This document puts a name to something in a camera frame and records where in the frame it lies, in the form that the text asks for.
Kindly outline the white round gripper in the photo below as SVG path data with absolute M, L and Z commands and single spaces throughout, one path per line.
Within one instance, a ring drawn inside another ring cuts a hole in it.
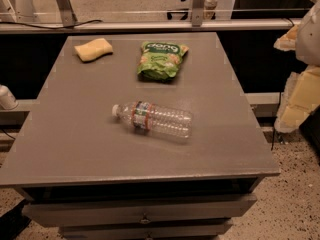
M 281 97 L 275 129 L 291 133 L 320 106 L 320 1 L 276 40 L 274 47 L 280 51 L 294 51 L 296 58 L 308 65 L 302 73 L 292 72 L 286 81 Z

